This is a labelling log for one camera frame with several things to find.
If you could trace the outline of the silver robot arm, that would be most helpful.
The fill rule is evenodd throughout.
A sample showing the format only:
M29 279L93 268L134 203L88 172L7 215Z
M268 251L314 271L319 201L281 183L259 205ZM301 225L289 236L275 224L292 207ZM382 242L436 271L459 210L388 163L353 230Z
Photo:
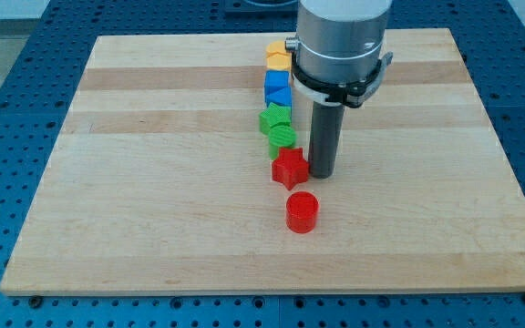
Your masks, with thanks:
M295 87L313 101L309 173L335 169L346 108L360 108L381 86L393 54L381 53L391 0L300 0L285 49Z

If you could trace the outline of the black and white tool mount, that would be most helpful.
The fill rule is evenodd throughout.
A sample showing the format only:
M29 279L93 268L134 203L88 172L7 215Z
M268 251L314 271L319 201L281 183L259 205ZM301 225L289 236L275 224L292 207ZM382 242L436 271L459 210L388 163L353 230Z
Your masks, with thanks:
M304 96L323 106L360 108L380 88L393 53L387 52L378 59L376 67L364 79L338 84L323 82L304 73L296 62L296 54L292 54L291 59L293 85Z

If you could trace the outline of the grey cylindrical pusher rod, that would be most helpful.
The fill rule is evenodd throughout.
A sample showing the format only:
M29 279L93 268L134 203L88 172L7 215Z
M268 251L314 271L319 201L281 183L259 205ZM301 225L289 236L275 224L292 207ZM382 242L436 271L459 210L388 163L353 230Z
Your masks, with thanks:
M329 107L314 102L308 151L309 173L314 178L333 175L344 113L343 105Z

